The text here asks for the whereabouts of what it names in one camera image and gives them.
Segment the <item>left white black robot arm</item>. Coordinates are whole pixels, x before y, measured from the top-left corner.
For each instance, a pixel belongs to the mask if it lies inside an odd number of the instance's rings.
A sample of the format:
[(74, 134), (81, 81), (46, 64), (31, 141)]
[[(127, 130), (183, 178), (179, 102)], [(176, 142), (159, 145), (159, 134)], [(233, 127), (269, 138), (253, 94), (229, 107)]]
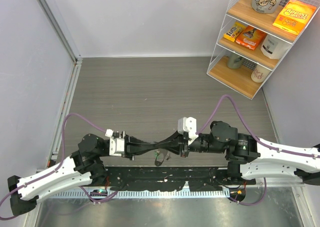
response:
[(78, 150), (60, 163), (28, 177), (8, 178), (12, 214), (17, 217), (28, 213), (41, 201), (73, 187), (103, 185), (108, 172), (102, 157), (130, 159), (157, 147), (157, 142), (145, 142), (129, 135), (104, 139), (87, 134), (78, 144)]

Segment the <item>silver keys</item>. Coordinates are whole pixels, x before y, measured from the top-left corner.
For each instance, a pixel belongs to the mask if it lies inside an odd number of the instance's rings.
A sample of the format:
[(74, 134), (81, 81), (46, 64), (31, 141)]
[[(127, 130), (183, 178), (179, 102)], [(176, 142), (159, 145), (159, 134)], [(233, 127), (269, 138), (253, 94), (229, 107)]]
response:
[(155, 151), (154, 165), (160, 167), (164, 161), (168, 161), (171, 158), (171, 154), (168, 150), (159, 148)]

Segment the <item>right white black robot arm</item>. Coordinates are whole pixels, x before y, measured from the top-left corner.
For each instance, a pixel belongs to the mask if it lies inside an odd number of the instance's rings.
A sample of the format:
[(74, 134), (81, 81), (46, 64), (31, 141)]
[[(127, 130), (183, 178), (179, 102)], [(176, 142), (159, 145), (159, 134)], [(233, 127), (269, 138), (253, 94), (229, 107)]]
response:
[(182, 118), (179, 130), (157, 143), (160, 149), (182, 157), (190, 152), (224, 154), (227, 169), (224, 176), (232, 184), (257, 178), (293, 178), (302, 183), (320, 184), (320, 147), (294, 147), (269, 142), (223, 121), (213, 121), (210, 133), (195, 133), (193, 118)]

